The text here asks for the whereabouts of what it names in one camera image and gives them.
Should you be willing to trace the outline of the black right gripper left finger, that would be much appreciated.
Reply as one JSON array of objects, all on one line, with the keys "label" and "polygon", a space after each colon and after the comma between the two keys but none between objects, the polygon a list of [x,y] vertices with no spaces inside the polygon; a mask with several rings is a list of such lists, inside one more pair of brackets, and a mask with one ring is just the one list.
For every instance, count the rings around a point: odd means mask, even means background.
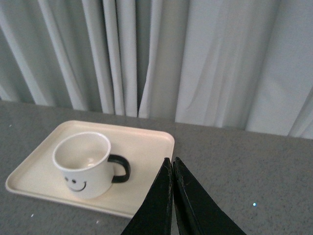
[{"label": "black right gripper left finger", "polygon": [[123,235],[169,235],[172,226],[173,169],[165,158],[142,205]]}]

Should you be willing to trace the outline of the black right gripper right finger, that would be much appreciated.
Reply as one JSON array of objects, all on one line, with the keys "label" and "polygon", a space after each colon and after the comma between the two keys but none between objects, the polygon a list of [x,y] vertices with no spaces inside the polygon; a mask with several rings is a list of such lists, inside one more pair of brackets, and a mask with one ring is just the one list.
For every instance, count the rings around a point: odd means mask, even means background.
[{"label": "black right gripper right finger", "polygon": [[181,235],[244,235],[214,202],[183,161],[173,162],[174,203]]}]

